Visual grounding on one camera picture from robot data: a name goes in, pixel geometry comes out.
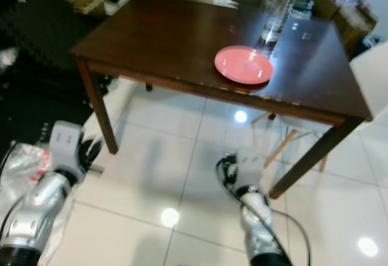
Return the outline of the white chair with wooden legs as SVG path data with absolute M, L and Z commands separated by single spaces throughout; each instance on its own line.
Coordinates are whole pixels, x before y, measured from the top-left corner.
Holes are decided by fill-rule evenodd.
M 284 134 L 284 138 L 277 148 L 274 149 L 274 152 L 264 161 L 264 167 L 268 167 L 272 161 L 274 161 L 280 153 L 283 152 L 285 147 L 291 142 L 295 141 L 299 138 L 304 138 L 308 135 L 316 136 L 316 138 L 321 138 L 319 133 L 327 131 L 330 128 L 330 125 L 313 122 L 311 120 L 293 118 L 290 116 L 277 115 L 275 113 L 264 113 L 261 116 L 253 119 L 250 122 L 250 125 L 255 125 L 255 123 L 268 119 L 269 121 L 278 120 L 282 125 L 285 125 L 286 132 Z

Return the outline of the large brown cardboard box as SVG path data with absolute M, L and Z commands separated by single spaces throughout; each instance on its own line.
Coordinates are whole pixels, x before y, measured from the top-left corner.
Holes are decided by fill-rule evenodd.
M 312 17 L 335 25 L 350 60 L 359 54 L 358 47 L 378 23 L 365 5 L 340 4 L 336 0 L 313 0 Z

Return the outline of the dark brown wooden table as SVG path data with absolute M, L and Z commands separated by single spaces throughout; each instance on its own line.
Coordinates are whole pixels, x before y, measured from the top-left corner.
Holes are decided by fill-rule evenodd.
M 261 42 L 267 13 L 187 0 L 128 0 L 70 51 L 109 153 L 119 150 L 96 78 L 130 78 L 280 116 L 327 123 L 329 130 L 272 186 L 277 199 L 373 116 L 332 22 L 289 19 L 267 53 L 267 84 L 230 81 L 215 67 L 230 45 Z

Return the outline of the red round plate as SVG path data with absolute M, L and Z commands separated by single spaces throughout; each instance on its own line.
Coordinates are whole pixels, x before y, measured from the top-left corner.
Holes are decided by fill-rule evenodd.
M 268 56 L 247 45 L 222 48 L 215 55 L 214 64 L 221 75 L 240 84 L 263 84 L 274 73 Z

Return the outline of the white rounded chair back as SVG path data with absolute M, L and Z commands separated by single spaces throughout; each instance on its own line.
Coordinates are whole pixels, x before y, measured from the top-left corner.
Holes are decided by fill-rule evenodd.
M 355 56 L 350 67 L 372 119 L 388 123 L 388 41 Z

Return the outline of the black ridged foam mat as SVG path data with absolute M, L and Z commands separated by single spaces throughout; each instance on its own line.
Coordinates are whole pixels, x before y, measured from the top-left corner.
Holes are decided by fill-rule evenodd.
M 70 50 L 105 20 L 76 11 L 69 0 L 2 2 L 1 31 L 22 51 L 50 71 L 78 77 Z

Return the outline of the white crumpled paper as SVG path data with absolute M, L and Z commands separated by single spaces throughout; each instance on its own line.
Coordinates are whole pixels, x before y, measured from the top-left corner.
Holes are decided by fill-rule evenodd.
M 228 8 L 239 8 L 239 4 L 235 0 L 213 0 L 213 5 L 218 5 Z

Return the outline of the clear crumpled plastic bag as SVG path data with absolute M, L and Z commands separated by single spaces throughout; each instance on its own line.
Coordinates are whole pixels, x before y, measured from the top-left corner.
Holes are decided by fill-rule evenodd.
M 49 150 L 16 142 L 3 158 L 0 174 L 0 218 L 4 219 L 12 205 L 44 176 L 53 171 Z M 55 266 L 53 258 L 65 236 L 70 212 L 73 208 L 75 189 L 65 200 L 64 207 L 53 222 L 53 230 L 36 266 Z

